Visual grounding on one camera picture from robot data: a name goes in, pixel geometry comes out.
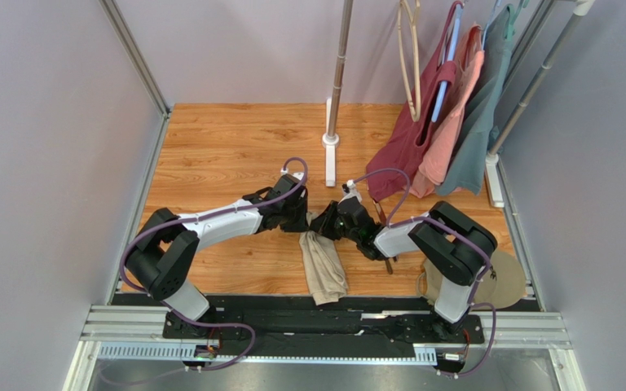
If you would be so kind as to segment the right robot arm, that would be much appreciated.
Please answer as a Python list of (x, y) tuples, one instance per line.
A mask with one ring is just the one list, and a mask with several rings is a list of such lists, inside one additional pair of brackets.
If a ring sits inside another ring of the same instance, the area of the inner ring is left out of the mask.
[(384, 226), (355, 197), (331, 202), (310, 228), (331, 240), (348, 239), (369, 260), (422, 252), (441, 276), (433, 313), (454, 332), (470, 311), (478, 281), (491, 265), (494, 235), (446, 201), (418, 217)]

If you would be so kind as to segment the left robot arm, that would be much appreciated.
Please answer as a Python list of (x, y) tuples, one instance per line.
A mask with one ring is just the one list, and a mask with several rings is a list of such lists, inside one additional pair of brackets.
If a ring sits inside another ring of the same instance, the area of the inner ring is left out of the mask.
[(214, 307), (187, 277), (195, 255), (212, 245), (264, 231), (304, 232), (306, 212), (303, 172), (282, 172), (274, 186), (222, 208), (183, 215), (158, 209), (124, 250), (120, 277), (128, 286), (165, 305), (183, 322), (217, 328)]

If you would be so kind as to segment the beige cloth napkin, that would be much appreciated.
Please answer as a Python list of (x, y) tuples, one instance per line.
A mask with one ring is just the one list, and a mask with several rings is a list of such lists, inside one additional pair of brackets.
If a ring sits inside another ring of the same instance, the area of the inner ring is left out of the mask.
[(339, 302), (348, 293), (346, 273), (335, 243), (314, 231), (302, 232), (298, 240), (302, 251), (306, 284), (317, 306)]

